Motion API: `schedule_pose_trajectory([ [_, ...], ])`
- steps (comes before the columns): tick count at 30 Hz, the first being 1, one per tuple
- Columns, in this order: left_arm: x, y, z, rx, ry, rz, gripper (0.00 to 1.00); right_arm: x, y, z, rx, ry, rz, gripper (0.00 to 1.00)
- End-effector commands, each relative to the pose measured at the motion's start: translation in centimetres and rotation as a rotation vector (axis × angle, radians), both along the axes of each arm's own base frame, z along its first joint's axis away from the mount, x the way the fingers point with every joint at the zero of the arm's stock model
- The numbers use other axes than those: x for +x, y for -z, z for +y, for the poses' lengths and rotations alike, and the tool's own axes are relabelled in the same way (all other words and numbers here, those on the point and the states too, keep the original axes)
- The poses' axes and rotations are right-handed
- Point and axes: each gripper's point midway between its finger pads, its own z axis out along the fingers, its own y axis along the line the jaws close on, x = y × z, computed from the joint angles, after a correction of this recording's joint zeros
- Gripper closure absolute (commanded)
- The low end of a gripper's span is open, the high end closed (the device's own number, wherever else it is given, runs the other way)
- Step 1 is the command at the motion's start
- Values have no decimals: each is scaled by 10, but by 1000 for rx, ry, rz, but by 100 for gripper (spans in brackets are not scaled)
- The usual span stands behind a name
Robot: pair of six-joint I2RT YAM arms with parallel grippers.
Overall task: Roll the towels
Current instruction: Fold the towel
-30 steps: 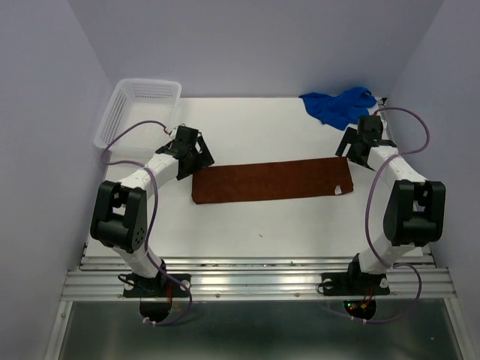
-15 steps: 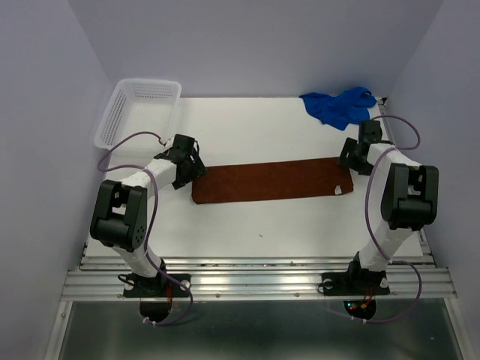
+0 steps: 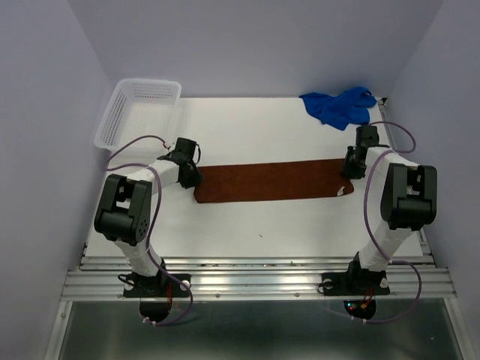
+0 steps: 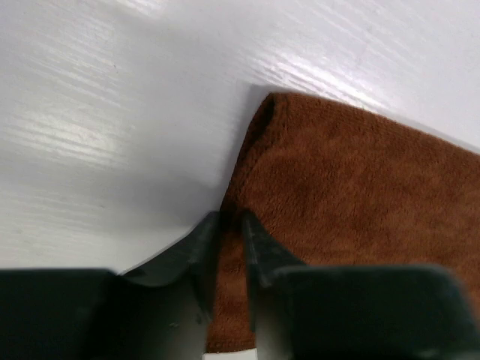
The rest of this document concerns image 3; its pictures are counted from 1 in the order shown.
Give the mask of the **brown towel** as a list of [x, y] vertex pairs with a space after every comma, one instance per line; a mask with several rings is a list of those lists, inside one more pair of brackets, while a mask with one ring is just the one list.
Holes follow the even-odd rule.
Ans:
[[198, 203], [238, 203], [342, 197], [354, 192], [341, 159], [202, 166]]

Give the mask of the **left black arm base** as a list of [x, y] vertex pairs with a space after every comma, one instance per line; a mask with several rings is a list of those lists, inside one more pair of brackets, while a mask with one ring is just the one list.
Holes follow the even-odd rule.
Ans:
[[185, 285], [191, 282], [191, 276], [174, 274], [174, 277], [183, 283], [182, 286], [161, 271], [154, 277], [146, 277], [135, 272], [117, 276], [124, 286], [123, 296], [127, 299], [188, 298]]

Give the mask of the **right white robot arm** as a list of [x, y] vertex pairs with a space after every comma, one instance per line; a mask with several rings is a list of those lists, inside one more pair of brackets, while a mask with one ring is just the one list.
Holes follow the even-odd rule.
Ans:
[[[340, 174], [347, 179], [366, 178], [362, 212], [370, 241], [356, 255], [359, 267], [345, 274], [345, 284], [361, 293], [372, 284], [371, 273], [384, 272], [392, 264], [398, 248], [412, 233], [432, 224], [437, 215], [437, 169], [404, 158], [416, 150], [415, 137], [405, 127], [387, 121], [411, 139], [408, 149], [393, 149], [380, 143], [377, 125], [361, 125], [355, 131], [355, 144], [347, 148]], [[368, 203], [374, 178], [383, 180], [379, 201], [381, 221], [372, 229]]]

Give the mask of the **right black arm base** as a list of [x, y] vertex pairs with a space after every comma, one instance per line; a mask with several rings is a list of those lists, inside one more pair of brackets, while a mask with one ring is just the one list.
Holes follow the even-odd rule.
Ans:
[[345, 272], [323, 272], [317, 292], [325, 296], [387, 296], [390, 289], [386, 272], [362, 268], [357, 253]]

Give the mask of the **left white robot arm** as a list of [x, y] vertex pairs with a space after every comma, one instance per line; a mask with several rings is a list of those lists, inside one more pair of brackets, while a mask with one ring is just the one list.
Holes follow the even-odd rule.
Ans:
[[121, 250], [149, 295], [160, 295], [167, 286], [164, 262], [150, 245], [162, 190], [170, 185], [184, 189], [200, 185], [200, 157], [197, 142], [179, 137], [172, 150], [149, 165], [128, 163], [107, 170], [94, 230]]

